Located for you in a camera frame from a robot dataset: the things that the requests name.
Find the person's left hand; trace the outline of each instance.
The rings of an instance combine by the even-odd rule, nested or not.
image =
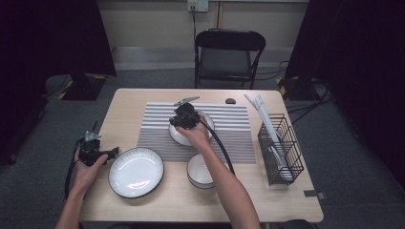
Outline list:
[[[93,166],[85,165],[81,160],[78,159],[79,151],[75,153],[75,164],[76,174],[75,174],[75,185],[74,188],[78,189],[77,191],[87,193],[90,186],[96,179],[97,173],[101,165],[107,160],[107,155],[102,155],[98,158]]]

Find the striped placemat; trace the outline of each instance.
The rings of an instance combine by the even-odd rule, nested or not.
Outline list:
[[[214,121],[215,133],[226,148],[232,163],[256,163],[245,105],[193,103],[196,111],[204,112]],[[169,133],[169,118],[176,115],[173,103],[149,102],[140,128],[138,147],[157,152],[164,161],[188,161],[197,154],[194,147],[175,141]],[[224,154],[214,137],[211,146],[223,160]]]

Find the dish rack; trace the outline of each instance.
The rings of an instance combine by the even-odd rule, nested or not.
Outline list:
[[[279,142],[273,142],[264,123],[258,133],[260,148],[265,162],[268,185],[290,185],[304,171],[301,150],[292,127],[283,114],[270,114],[271,123]]]

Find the wall socket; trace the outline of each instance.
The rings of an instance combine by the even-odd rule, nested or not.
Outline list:
[[[207,12],[208,3],[208,0],[187,0],[187,10],[191,12],[194,7],[195,12]]]

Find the forearm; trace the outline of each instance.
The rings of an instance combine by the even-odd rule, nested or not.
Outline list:
[[[80,209],[83,204],[84,195],[85,192],[75,187],[72,189],[55,229],[78,228]]]
[[[198,147],[214,180],[220,201],[229,216],[232,227],[260,228],[256,210],[244,185],[226,168],[208,146]]]

